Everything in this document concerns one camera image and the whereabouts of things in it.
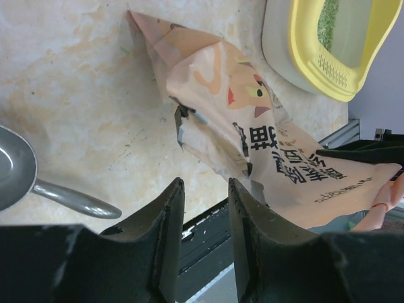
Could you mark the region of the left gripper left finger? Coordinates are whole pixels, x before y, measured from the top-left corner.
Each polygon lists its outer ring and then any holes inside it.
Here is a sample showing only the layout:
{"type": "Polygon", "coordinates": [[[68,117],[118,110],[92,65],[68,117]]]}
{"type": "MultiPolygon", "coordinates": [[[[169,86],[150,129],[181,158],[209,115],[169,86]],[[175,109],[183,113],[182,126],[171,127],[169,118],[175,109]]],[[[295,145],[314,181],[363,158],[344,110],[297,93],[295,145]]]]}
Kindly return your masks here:
{"type": "Polygon", "coordinates": [[[174,302],[185,189],[96,234],[82,225],[1,228],[2,302],[174,302]]]}

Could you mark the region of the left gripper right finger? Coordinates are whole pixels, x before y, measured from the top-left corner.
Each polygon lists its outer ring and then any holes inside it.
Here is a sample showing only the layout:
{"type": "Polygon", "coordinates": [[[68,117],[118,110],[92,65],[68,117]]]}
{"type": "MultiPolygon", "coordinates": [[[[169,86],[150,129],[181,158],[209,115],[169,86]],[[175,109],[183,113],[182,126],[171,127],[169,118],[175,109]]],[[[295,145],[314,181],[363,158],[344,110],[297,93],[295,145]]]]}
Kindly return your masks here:
{"type": "Polygon", "coordinates": [[[239,302],[402,302],[403,235],[315,234],[229,180],[239,302]]]}

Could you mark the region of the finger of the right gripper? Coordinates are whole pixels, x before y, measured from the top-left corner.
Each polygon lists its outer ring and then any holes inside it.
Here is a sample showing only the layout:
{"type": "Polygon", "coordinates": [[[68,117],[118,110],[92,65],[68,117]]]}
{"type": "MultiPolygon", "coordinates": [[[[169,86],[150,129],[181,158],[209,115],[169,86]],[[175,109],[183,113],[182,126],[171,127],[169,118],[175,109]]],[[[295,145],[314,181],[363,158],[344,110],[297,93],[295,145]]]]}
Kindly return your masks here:
{"type": "Polygon", "coordinates": [[[316,154],[369,164],[397,163],[403,166],[402,141],[358,140],[333,149],[316,150],[316,154]]]}

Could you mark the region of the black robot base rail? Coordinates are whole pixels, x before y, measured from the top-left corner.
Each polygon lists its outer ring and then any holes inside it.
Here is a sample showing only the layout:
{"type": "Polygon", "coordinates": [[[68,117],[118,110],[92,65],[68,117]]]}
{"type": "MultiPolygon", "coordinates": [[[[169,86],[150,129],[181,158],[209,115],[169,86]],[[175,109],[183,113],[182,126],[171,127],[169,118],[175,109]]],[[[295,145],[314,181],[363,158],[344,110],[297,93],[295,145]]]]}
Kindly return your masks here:
{"type": "Polygon", "coordinates": [[[183,226],[175,299],[185,302],[234,261],[228,199],[183,226]]]}

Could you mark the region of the pink cat litter bag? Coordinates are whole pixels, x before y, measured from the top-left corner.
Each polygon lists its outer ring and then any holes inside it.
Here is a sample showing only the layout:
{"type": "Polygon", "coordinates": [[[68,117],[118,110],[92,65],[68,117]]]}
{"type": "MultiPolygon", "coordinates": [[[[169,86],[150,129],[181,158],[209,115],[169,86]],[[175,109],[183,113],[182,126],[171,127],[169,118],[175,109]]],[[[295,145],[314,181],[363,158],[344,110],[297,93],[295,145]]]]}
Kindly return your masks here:
{"type": "Polygon", "coordinates": [[[134,11],[157,85],[177,105],[177,141],[224,179],[305,229],[366,211],[357,230],[381,227],[403,199],[397,163],[324,157],[233,44],[134,11]]]}

